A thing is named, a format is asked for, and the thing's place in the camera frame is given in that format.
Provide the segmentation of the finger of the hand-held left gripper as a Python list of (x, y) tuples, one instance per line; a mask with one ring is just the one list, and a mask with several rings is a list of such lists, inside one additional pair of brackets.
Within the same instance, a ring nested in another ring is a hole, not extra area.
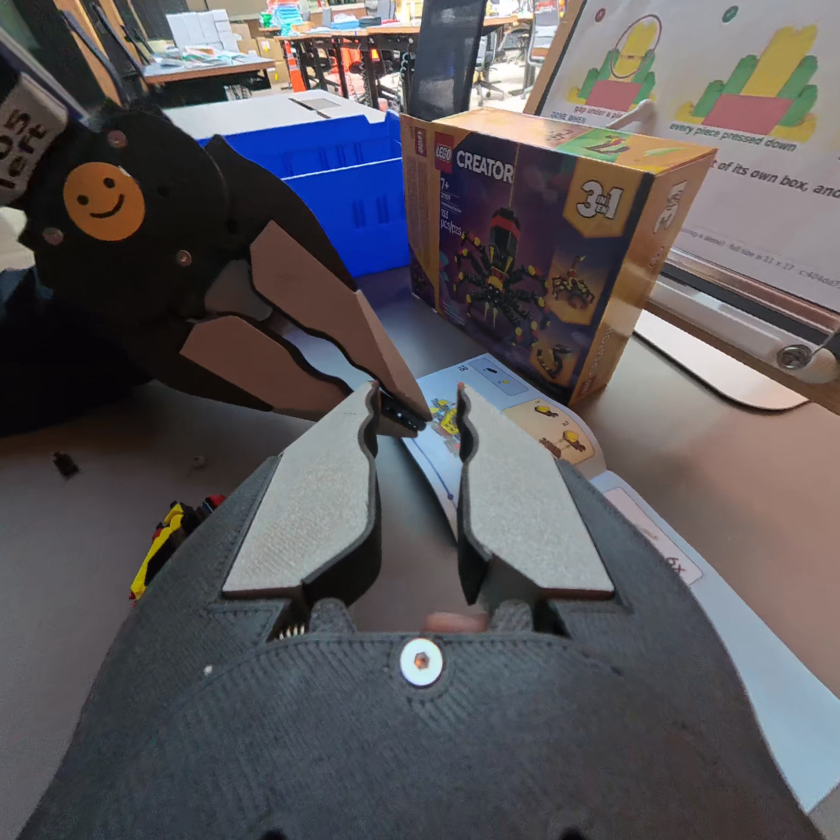
[(330, 341), (400, 404), (431, 421), (424, 394), (371, 304), (275, 222), (250, 246), (255, 293), (302, 331)]
[(181, 355), (289, 417), (316, 422), (352, 393), (294, 344), (237, 315), (194, 325)]

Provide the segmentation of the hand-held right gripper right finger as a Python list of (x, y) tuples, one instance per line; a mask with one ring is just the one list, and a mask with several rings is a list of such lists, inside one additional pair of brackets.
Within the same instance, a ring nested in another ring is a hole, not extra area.
[(458, 579), (469, 605), (607, 601), (615, 586), (563, 472), (568, 463), (458, 384)]

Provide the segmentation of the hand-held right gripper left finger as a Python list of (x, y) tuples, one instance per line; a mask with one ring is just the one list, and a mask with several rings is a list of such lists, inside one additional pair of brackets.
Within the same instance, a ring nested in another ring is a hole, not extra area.
[(351, 606), (382, 567), (379, 387), (352, 392), (289, 445), (251, 515), (222, 593)]

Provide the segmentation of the small black lego piece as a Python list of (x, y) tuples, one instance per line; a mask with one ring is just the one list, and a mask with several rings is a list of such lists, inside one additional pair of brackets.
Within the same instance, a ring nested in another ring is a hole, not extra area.
[(388, 391), (379, 389), (380, 412), (376, 433), (394, 438), (416, 438), (427, 421), (400, 404)]

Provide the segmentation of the person's left forearm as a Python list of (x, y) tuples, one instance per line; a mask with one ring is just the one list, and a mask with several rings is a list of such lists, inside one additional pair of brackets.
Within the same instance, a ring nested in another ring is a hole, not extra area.
[(64, 424), (152, 377), (34, 267), (1, 274), (1, 437)]

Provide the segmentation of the yellow black lego assembly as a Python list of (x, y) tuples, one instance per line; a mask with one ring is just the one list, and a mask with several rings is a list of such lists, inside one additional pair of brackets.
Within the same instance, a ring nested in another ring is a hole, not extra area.
[(225, 501), (224, 495), (206, 497), (197, 507), (174, 501), (162, 521), (158, 522), (150, 549), (130, 587), (129, 601), (134, 605), (146, 592), (154, 577), (173, 553)]

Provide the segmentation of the spider lego set box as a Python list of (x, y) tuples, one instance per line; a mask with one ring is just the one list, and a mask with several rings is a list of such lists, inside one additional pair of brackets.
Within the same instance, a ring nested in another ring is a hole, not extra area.
[(714, 149), (494, 108), (400, 128), (414, 295), (562, 405), (605, 388)]

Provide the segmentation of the lego instruction booklet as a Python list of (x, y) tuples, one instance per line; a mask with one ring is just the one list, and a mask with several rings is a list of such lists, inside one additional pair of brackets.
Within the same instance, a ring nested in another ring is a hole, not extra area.
[(740, 674), (780, 771), (803, 810), (816, 816), (816, 807), (838, 788), (838, 698), (635, 489), (606, 467), (601, 446), (577, 414), (488, 354), (418, 380), (432, 421), (417, 437), (404, 442), (454, 536), (461, 471), (456, 423), (461, 382), (553, 456), (575, 465), (692, 590)]

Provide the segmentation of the wooden top table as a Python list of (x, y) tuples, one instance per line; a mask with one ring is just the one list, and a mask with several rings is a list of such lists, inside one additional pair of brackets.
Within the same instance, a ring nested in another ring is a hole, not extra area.
[(270, 89), (273, 59), (240, 56), (232, 62), (182, 61), (143, 69), (143, 81), (163, 108), (179, 108), (250, 99), (255, 91)]

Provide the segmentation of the white board base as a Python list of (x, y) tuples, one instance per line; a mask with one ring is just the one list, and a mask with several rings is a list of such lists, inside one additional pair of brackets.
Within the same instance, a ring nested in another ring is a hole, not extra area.
[(783, 413), (808, 403), (803, 395), (648, 311), (640, 314), (635, 334), (712, 392), (744, 409)]

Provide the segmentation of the black office chair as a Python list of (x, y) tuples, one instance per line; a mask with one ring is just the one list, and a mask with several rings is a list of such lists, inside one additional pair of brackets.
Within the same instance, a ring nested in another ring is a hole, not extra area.
[(469, 109), (485, 1), (426, 1), (407, 113), (435, 121)]

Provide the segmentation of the metal eyelet fitting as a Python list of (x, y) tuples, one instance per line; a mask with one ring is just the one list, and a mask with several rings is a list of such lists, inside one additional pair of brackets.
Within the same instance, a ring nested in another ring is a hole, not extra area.
[(839, 378), (839, 331), (815, 348), (788, 344), (775, 355), (778, 368), (808, 385), (826, 385)]

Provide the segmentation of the white poster clip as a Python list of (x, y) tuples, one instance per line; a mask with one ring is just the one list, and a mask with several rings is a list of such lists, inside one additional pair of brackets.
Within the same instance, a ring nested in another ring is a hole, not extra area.
[(605, 128), (608, 130), (631, 130), (634, 125), (638, 131), (645, 133), (645, 129), (656, 119), (656, 103), (653, 99), (645, 99), (639, 102), (629, 112), (609, 122)]

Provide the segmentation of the printed instruction poster board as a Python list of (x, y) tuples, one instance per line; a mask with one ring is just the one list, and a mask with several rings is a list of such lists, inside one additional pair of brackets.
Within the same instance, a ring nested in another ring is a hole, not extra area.
[(527, 109), (717, 150), (675, 246), (838, 312), (839, 2), (563, 2)]

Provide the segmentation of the black frame desk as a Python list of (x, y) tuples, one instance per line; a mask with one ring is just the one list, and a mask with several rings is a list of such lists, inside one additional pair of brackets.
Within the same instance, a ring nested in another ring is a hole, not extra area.
[(413, 62), (422, 24), (399, 21), (354, 29), (316, 28), (282, 35), (261, 32), (278, 43), (291, 85), (320, 89), (377, 110), (380, 101), (405, 110), (410, 98)]

